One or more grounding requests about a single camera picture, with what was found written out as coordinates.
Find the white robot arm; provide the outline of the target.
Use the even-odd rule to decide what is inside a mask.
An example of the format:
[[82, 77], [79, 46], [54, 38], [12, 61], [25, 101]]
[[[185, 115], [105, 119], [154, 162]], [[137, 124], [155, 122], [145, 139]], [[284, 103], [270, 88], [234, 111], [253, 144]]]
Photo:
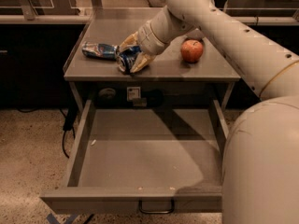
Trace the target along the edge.
[[122, 43], [133, 72], [198, 28], [261, 102], [235, 121], [222, 161], [223, 224], [299, 224], [299, 65], [296, 54], [218, 10], [213, 0], [165, 0]]

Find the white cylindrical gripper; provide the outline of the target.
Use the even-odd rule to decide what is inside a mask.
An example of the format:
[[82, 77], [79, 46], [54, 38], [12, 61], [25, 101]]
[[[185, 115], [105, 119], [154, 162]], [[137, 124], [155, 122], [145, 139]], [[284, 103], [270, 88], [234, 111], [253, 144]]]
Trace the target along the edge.
[[192, 25], [176, 18], [168, 7], [164, 7], [137, 32], [127, 36], [119, 45], [119, 52], [137, 45], [141, 48], [143, 52], [137, 55], [130, 69], [134, 74], [148, 66], [155, 59], [155, 55], [162, 54], [173, 39], [193, 29]]

